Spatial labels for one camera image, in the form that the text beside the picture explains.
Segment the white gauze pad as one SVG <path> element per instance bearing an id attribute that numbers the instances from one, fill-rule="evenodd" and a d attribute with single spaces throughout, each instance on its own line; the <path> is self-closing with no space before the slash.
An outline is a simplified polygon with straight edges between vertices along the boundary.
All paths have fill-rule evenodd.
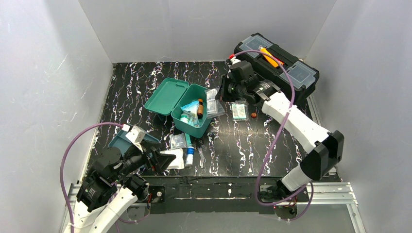
<path id="1" fill-rule="evenodd" d="M 171 161 L 169 166 L 167 167 L 167 170 L 170 169 L 184 169 L 185 168 L 185 162 L 183 159 L 183 149 L 173 149 L 173 150 L 163 150 L 160 152 L 161 154 L 172 154 L 175 156 L 175 159 Z"/>

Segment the clear plastic bag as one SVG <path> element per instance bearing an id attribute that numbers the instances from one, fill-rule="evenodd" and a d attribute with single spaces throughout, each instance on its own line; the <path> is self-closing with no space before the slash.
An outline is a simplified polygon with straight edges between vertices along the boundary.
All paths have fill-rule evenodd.
<path id="1" fill-rule="evenodd" d="M 207 106 L 207 118 L 219 117 L 225 114 L 221 102 L 217 99 L 219 88 L 207 89 L 206 94 L 206 106 Z"/>

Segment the brown medicine bottle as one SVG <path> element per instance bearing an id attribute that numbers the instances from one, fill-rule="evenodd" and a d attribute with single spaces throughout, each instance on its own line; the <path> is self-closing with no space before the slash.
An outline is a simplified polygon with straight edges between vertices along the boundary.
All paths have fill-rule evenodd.
<path id="1" fill-rule="evenodd" d="M 204 102 L 202 99 L 198 99 L 198 103 L 197 117 L 198 119 L 202 119 L 204 116 Z"/>

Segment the blue cotton swab pouch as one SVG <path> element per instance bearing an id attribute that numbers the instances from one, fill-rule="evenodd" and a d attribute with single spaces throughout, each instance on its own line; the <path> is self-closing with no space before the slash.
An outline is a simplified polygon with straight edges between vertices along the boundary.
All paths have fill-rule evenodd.
<path id="1" fill-rule="evenodd" d="M 181 107 L 181 110 L 183 111 L 182 114 L 188 115 L 190 117 L 190 123 L 188 125 L 193 126 L 195 128 L 200 127 L 200 122 L 197 117 L 198 105 L 199 105 L 198 101 L 195 100 Z"/>

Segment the green medicine box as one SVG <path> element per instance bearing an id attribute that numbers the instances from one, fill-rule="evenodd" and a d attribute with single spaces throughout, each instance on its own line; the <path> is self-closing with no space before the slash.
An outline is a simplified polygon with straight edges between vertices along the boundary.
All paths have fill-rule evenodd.
<path id="1" fill-rule="evenodd" d="M 201 138 L 211 123 L 211 118 L 208 117 L 206 111 L 206 91 L 207 88 L 197 84 L 166 78 L 146 101 L 144 108 L 159 116 L 171 116 L 176 129 L 195 138 Z M 181 108 L 199 99 L 202 99 L 204 103 L 204 113 L 203 117 L 199 119 L 199 125 L 195 127 L 181 121 L 180 118 L 183 114 Z"/>

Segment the white plastic bottle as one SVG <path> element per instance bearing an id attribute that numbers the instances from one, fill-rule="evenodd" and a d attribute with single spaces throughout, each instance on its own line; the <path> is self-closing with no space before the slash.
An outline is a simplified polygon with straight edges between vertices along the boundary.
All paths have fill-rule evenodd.
<path id="1" fill-rule="evenodd" d="M 182 114 L 180 116 L 180 121 L 182 121 L 185 124 L 189 124 L 190 123 L 190 117 L 188 115 Z"/>

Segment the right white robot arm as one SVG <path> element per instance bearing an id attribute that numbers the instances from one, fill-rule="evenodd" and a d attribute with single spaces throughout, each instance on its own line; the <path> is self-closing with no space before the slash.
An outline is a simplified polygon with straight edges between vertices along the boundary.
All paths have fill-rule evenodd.
<path id="1" fill-rule="evenodd" d="M 251 63 L 231 59 L 229 72 L 222 79 L 217 97 L 225 102 L 245 100 L 262 107 L 262 112 L 281 124 L 301 144 L 306 157 L 287 172 L 275 185 L 259 188 L 258 200 L 282 200 L 310 181 L 321 180 L 342 160 L 344 135 L 318 125 L 292 105 L 280 87 L 269 80 L 260 80 Z"/>

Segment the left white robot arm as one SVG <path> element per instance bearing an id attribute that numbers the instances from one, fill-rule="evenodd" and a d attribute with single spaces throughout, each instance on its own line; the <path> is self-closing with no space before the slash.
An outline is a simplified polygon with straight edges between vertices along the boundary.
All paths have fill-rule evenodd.
<path id="1" fill-rule="evenodd" d="M 173 153 L 161 152 L 152 142 L 131 144 L 125 151 L 109 147 L 117 161 L 96 161 L 76 194 L 75 204 L 68 205 L 66 233 L 105 233 L 134 203 L 144 203 L 149 210 L 152 200 L 163 197 L 160 188 L 137 174 L 144 167 L 154 175 L 162 174 L 176 159 Z"/>

